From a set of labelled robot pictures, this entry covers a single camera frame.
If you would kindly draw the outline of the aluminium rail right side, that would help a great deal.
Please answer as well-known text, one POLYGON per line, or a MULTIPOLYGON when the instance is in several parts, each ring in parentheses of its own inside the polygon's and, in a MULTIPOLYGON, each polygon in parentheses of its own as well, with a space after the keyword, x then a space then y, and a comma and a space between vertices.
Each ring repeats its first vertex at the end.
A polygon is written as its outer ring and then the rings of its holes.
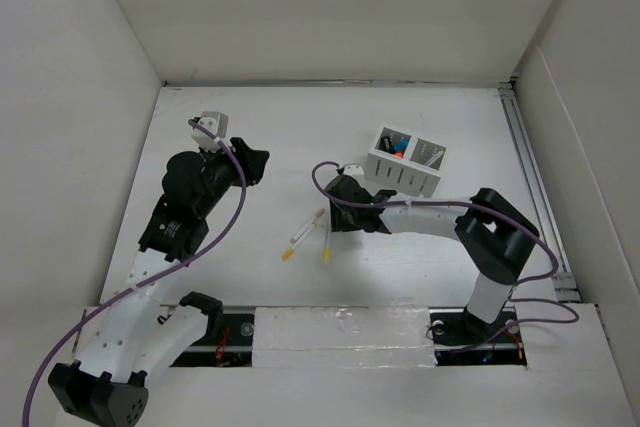
POLYGON ((549 197, 512 85, 510 83, 500 83, 498 94, 533 201, 541 237, 554 252, 559 262, 558 272, 552 279, 556 295, 562 303, 581 303, 582 298, 565 253, 549 197))

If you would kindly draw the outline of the white marker with pink cap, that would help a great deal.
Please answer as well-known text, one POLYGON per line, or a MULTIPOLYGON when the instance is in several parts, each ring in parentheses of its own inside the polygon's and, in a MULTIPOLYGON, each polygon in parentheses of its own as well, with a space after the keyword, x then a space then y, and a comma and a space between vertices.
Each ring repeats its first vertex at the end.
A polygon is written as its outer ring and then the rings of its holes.
POLYGON ((318 209, 312 216, 311 218, 305 222, 290 238, 290 242, 291 243, 295 243, 296 241, 298 241, 302 235, 309 230, 311 227, 313 227, 314 225, 317 224, 317 222, 324 216, 325 214, 325 209, 324 208, 320 208, 318 209))

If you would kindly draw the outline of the white marker pale yellow cap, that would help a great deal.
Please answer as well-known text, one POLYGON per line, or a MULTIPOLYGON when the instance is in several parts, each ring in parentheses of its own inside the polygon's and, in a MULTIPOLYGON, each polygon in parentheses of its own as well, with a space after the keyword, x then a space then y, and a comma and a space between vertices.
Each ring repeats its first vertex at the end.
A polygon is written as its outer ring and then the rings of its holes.
POLYGON ((438 162, 441 161, 441 159, 444 157, 446 151, 445 150, 438 150, 436 151, 425 163, 424 166, 428 167, 428 168, 432 168, 432 169, 438 169, 438 167, 436 166, 436 164, 438 162))

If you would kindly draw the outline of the blue-capped black highlighter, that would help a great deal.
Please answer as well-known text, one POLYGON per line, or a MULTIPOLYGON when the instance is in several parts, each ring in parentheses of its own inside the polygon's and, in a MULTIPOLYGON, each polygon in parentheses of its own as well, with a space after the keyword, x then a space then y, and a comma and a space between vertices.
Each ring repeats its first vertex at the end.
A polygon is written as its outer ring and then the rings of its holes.
POLYGON ((409 140, 406 138, 402 138, 394 144, 394 148, 396 150, 404 150, 407 148, 408 144, 409 144, 409 140))

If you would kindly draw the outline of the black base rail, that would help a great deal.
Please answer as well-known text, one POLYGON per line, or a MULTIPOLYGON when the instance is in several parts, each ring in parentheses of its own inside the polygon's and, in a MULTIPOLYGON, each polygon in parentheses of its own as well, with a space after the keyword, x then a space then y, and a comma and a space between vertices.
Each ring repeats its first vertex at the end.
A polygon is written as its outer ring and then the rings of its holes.
MULTIPOLYGON (((209 334, 181 354, 177 367, 253 367, 252 343, 256 309, 228 309, 219 332, 209 334)), ((526 353, 520 335, 505 333, 488 345, 464 351, 457 344, 447 345, 453 336, 449 322, 456 309, 428 309, 430 324, 426 334, 433 341, 434 367, 445 366, 525 366, 526 353)))

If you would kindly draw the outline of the white marker orange-yellow cap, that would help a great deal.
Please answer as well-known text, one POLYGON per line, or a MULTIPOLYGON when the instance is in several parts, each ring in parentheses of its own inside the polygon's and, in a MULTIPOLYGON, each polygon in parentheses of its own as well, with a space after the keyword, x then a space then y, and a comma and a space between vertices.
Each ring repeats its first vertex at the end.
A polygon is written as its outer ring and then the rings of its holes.
POLYGON ((301 246, 301 244, 306 240, 306 238, 312 231, 313 231, 313 227, 310 226, 305 230, 294 235, 292 237, 289 247, 285 250, 285 252, 282 255, 282 260, 287 261, 289 258, 291 258, 296 252, 296 250, 301 246))

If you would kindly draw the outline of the white two-compartment pen holder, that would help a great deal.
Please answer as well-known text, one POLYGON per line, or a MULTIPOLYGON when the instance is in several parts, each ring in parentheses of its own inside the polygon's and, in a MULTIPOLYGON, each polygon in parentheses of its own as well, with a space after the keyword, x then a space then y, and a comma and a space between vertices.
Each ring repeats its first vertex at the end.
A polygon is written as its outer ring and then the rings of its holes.
POLYGON ((441 181, 447 151, 445 146, 429 141, 421 134, 382 125, 367 154, 364 177, 370 183, 411 197, 431 198, 441 181), (390 136, 394 144, 402 138, 409 140, 404 149, 404 158, 377 149, 379 139, 383 136, 390 136), (425 167, 424 163, 438 150, 446 151, 436 164, 438 169, 425 167))

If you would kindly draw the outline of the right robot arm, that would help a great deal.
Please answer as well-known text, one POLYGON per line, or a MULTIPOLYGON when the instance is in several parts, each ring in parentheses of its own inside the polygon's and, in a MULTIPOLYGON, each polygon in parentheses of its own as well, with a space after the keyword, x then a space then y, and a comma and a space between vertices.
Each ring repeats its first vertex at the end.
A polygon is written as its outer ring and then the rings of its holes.
POLYGON ((334 232, 412 233, 460 242, 478 276, 456 323, 476 341, 497 331, 498 316, 539 239, 534 224, 501 194, 482 188, 460 205, 438 201, 421 207, 394 190, 372 195, 344 173, 327 184, 325 192, 334 232))

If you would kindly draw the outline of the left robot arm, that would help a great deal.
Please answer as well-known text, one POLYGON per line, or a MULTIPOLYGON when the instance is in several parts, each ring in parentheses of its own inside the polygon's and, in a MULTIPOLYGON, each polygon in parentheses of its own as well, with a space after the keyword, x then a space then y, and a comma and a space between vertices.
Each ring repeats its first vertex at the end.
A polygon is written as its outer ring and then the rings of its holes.
POLYGON ((170 158, 128 287, 108 304, 74 361, 56 364, 49 374, 48 385, 66 413, 95 426, 134 426, 150 383, 193 343, 220 337, 223 304, 214 297, 187 293, 162 324, 159 308, 207 236, 207 216, 230 188, 259 183, 269 157, 234 137, 229 149, 217 145, 170 158))

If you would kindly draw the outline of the yellow-capped black highlighter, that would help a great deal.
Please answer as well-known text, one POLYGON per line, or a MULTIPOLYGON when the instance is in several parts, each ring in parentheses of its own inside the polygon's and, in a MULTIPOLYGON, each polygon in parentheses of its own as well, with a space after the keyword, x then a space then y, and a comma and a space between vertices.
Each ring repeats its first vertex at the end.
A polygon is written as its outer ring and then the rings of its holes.
POLYGON ((378 150, 394 155, 396 150, 394 147, 394 142, 390 136, 383 136, 379 139, 378 142, 378 150))

